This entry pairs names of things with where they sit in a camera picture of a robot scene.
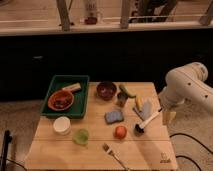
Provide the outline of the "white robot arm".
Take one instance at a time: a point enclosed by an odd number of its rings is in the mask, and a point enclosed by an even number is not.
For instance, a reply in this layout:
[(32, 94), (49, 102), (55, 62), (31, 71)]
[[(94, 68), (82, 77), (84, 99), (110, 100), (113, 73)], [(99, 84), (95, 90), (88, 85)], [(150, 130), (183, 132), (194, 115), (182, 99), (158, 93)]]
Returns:
[(163, 124), (168, 125), (176, 116), (175, 108), (191, 100), (213, 115), (213, 88), (205, 83), (207, 67), (200, 62), (192, 62), (170, 70), (166, 76), (166, 86), (159, 93), (163, 108)]

